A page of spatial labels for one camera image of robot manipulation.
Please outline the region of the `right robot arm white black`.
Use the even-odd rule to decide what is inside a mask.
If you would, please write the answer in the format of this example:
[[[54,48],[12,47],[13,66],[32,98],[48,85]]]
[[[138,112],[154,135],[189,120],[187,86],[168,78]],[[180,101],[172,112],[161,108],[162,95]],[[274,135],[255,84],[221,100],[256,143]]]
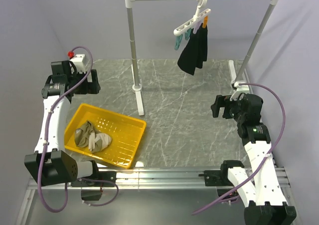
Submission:
[[[266,125],[261,122],[263,99],[254,94],[245,94],[241,100],[217,95],[211,106],[212,115],[234,119],[237,132],[248,155],[253,178],[248,178],[239,161],[224,161],[220,180],[233,184],[244,203],[244,221],[247,225],[290,225],[297,217],[294,206],[288,204],[279,181],[273,156],[271,138]]]

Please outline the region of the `white clip hanger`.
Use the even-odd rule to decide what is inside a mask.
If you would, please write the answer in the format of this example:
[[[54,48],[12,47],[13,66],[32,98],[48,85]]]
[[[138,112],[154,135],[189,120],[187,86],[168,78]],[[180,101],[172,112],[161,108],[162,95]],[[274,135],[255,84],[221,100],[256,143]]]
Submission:
[[[208,0],[199,0],[194,16],[173,31],[175,36],[180,36],[187,30],[194,28],[199,21],[203,20],[211,13],[211,9],[209,8],[203,10],[203,8],[206,7],[207,1]]]

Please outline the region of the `khaki underwear white waistband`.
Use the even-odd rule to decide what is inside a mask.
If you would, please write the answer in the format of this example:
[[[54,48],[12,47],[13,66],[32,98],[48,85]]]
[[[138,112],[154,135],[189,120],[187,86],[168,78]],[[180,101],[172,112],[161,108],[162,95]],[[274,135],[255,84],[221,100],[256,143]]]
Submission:
[[[100,132],[92,122],[86,121],[75,130],[75,144],[79,148],[88,148],[91,153],[98,153],[106,149],[112,138]]]

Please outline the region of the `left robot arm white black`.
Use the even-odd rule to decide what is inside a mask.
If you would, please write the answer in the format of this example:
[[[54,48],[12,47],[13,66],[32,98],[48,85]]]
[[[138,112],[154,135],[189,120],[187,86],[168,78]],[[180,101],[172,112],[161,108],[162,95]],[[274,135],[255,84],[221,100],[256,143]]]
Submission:
[[[72,97],[75,94],[98,94],[97,71],[91,70],[92,80],[70,60],[51,63],[52,74],[48,76],[41,91],[44,115],[39,140],[24,165],[41,186],[73,182],[79,178],[89,186],[100,182],[100,173],[94,161],[76,162],[65,152],[64,130]]]

